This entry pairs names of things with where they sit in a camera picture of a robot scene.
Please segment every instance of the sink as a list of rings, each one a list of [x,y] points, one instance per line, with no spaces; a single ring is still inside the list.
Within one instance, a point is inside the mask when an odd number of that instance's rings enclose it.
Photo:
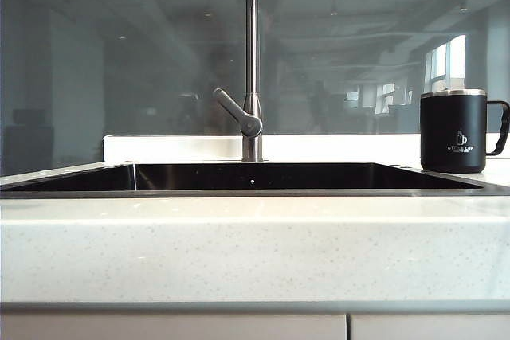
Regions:
[[[377,163],[138,164],[4,185],[2,198],[510,195],[510,188]]]

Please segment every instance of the mug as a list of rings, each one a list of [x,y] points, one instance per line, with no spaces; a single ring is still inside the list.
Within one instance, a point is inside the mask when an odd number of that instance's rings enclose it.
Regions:
[[[485,153],[487,104],[503,107],[496,149]],[[420,132],[422,167],[443,173],[480,173],[486,155],[498,155],[508,135],[510,106],[487,101],[483,89],[458,89],[422,94]]]

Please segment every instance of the mug lid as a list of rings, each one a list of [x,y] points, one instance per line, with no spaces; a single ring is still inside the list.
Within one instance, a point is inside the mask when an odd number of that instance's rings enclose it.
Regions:
[[[422,94],[422,99],[436,96],[486,96],[484,89],[445,89],[443,91],[428,92]]]

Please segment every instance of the stainless steel faucet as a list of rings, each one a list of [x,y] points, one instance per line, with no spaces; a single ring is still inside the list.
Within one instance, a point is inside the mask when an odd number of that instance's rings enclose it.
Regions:
[[[214,98],[239,123],[242,133],[242,161],[262,162],[262,120],[258,90],[260,50],[258,44],[258,0],[246,0],[246,97],[244,110],[220,88]]]

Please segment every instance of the white cabinet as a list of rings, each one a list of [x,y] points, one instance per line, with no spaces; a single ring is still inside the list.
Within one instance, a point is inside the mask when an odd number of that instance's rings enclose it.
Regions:
[[[510,315],[352,315],[351,340],[509,340]]]
[[[344,315],[2,313],[2,340],[345,340]]]

